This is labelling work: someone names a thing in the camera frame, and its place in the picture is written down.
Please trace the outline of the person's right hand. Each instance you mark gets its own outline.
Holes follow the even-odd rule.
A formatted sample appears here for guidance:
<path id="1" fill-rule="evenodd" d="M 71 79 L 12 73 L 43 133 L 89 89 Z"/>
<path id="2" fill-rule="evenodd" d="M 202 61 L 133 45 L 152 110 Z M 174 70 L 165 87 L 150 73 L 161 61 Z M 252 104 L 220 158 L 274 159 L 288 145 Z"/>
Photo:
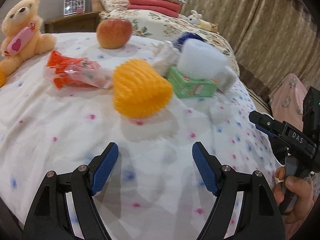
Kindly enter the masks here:
<path id="1" fill-rule="evenodd" d="M 297 196 L 293 209 L 288 211 L 289 214 L 287 216 L 284 216 L 285 223 L 293 224 L 304 220 L 314 205 L 312 179 L 304 180 L 294 176 L 288 176 L 285 179 L 285 167 L 278 168 L 274 176 L 279 180 L 279 183 L 273 189 L 273 195 L 278 205 L 284 200 L 284 194 L 281 189 L 283 183 L 289 191 Z"/>

